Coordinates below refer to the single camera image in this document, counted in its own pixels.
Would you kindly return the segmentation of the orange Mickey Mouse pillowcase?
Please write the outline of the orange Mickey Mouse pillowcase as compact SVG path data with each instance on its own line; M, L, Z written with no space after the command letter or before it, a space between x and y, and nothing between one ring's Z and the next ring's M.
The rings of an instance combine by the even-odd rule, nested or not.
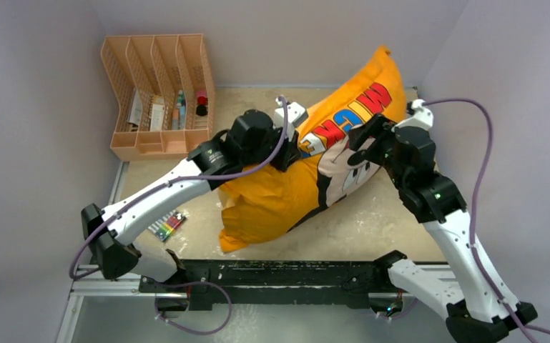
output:
M328 97L307 109L299 126L301 158L287 171L267 165L218 190L223 204L220 249L235 252L270 242L299 227L361 188L380 166L351 166L348 132L376 114L399 122L406 117L401 73L388 47Z

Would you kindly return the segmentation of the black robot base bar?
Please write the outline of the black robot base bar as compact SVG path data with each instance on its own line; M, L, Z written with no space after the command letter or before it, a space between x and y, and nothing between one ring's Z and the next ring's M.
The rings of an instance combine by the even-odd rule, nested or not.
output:
M140 291L185 292L192 311L228 300L368 309L378 305L378 294L390 299L397 293L388 268L406 257L393 250L373 261L185 259L183 269L164 284L142 277Z

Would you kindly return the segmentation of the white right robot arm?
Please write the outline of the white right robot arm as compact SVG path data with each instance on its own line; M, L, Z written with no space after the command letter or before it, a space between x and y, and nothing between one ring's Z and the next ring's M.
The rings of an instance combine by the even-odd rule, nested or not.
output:
M377 261L377 288L411 293L436 312L456 342L499 342L534 321L533 304L506 286L478 240L456 184L436 170L436 145L422 124L397 124L376 115L349 131L351 166L383 167L404 207L433 237L455 277L442 282L400 252Z

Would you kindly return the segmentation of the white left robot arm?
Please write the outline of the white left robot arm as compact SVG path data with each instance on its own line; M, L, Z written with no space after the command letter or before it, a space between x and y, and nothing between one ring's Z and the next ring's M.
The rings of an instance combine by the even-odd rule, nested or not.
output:
M126 199L105 208L90 204L81 211L84 247L97 261L105 279L130 272L157 280L166 292L176 292L185 273L174 253L167 260L149 261L134 245L136 238L178 206L217 189L229 180L271 165L285 171L300 158L297 128L308 113L297 103L276 109L274 116L247 110L229 129L193 149L164 176Z

